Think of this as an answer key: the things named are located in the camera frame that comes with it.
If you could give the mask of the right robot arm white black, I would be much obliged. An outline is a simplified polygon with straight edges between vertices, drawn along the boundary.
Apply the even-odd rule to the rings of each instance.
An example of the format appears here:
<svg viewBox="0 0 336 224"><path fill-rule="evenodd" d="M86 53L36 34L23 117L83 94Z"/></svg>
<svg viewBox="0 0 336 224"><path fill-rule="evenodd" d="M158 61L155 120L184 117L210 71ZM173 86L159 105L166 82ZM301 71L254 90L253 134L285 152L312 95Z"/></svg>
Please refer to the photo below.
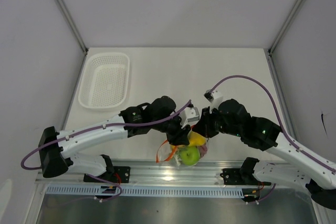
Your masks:
<svg viewBox="0 0 336 224"><path fill-rule="evenodd" d="M304 148L271 120L251 116L236 100L224 101L213 110L204 108L192 130L205 138L219 133L236 136L247 146L278 156L295 167L290 170L248 157L239 169L239 177L231 178L233 183L291 187L310 195L317 204L335 209L335 163Z"/></svg>

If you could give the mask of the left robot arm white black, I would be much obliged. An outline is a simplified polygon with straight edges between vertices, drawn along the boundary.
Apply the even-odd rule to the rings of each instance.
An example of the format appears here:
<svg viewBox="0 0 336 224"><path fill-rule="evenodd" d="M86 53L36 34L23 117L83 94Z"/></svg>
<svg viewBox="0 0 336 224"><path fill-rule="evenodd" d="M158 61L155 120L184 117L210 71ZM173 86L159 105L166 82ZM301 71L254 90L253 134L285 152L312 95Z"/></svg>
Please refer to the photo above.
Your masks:
<svg viewBox="0 0 336 224"><path fill-rule="evenodd" d="M114 176L107 155L90 156L82 151L114 140L125 140L156 130L166 135L172 145L188 145L190 123L199 119L191 103L176 110L175 102L162 96L152 103L142 103L121 111L114 117L73 131L57 132L53 126L44 129L39 142L39 157L44 178L54 178L66 172L90 174L102 182Z"/></svg>

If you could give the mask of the green apple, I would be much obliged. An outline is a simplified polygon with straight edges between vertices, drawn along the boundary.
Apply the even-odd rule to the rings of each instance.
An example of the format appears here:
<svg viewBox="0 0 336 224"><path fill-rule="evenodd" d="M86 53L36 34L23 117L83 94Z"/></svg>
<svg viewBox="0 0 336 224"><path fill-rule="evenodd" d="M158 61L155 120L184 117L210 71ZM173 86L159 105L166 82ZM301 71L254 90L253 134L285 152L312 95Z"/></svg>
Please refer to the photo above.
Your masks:
<svg viewBox="0 0 336 224"><path fill-rule="evenodd" d="M180 158L184 165L193 166L200 160L200 153L196 146L187 146L180 151Z"/></svg>

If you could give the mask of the clear zip bag orange zipper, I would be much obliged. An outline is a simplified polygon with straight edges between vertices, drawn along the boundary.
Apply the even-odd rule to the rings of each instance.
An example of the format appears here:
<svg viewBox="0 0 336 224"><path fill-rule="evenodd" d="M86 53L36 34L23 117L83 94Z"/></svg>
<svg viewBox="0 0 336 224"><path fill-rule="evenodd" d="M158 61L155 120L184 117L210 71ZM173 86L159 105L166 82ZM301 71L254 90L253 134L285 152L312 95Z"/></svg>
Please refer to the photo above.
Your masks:
<svg viewBox="0 0 336 224"><path fill-rule="evenodd" d="M156 163L174 163L177 167L195 166L208 152L208 139L190 131L187 139L189 145L171 145L165 140L158 148Z"/></svg>

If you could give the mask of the orange round fruit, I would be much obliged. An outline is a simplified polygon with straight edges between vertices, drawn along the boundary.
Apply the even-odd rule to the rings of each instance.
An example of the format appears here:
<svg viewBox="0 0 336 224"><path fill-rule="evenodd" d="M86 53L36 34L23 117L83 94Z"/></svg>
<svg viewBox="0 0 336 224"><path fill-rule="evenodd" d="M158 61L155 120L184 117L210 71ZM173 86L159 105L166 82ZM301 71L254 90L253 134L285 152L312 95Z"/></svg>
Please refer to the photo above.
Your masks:
<svg viewBox="0 0 336 224"><path fill-rule="evenodd" d="M170 149L172 152L176 152L178 150L179 146L175 146L175 145L170 145Z"/></svg>

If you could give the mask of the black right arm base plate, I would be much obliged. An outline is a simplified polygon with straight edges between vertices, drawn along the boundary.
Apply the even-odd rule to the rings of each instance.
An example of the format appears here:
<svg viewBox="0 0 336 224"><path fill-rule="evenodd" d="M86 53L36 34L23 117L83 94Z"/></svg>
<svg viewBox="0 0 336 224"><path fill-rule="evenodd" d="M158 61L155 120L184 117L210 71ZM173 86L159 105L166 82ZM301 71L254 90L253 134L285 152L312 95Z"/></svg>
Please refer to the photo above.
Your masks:
<svg viewBox="0 0 336 224"><path fill-rule="evenodd" d="M225 185L270 186L271 182L262 182L254 177L254 169L224 168L220 173Z"/></svg>

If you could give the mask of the red grape bunch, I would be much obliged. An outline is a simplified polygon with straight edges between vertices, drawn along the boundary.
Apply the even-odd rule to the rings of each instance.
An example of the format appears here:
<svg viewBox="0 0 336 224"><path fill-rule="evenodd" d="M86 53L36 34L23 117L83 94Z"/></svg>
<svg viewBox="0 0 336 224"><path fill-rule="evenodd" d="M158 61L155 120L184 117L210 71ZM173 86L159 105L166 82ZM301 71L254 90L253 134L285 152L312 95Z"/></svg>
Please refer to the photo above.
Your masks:
<svg viewBox="0 0 336 224"><path fill-rule="evenodd" d="M202 145L202 146L199 146L199 147L198 147L198 150L199 150L199 152L200 152L200 155L201 155L201 156L204 156L204 155L206 155L207 152L208 152L208 147L207 147L206 144L204 144L204 145Z"/></svg>

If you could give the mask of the yellow bell pepper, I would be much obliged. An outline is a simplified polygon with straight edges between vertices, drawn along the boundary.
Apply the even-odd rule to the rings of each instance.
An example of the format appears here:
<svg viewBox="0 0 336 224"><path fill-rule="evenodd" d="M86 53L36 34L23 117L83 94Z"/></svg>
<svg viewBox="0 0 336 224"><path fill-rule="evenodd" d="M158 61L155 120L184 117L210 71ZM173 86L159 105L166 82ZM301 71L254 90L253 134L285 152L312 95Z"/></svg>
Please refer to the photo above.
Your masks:
<svg viewBox="0 0 336 224"><path fill-rule="evenodd" d="M206 138L194 131L188 133L187 139L189 141L188 146L203 146L206 144Z"/></svg>

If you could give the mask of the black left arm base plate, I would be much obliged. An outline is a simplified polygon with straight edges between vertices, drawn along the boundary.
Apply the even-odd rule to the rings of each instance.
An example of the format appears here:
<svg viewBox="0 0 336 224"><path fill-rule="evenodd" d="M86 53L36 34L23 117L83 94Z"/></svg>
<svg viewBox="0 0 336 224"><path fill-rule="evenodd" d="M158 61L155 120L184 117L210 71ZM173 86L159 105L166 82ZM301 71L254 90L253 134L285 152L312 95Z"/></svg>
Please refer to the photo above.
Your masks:
<svg viewBox="0 0 336 224"><path fill-rule="evenodd" d="M113 172L109 172L106 170L106 167L99 169L97 172L90 173L92 176L88 174L84 174L83 181L86 183L128 183L130 178L131 168L129 166L115 166L113 167Z"/></svg>

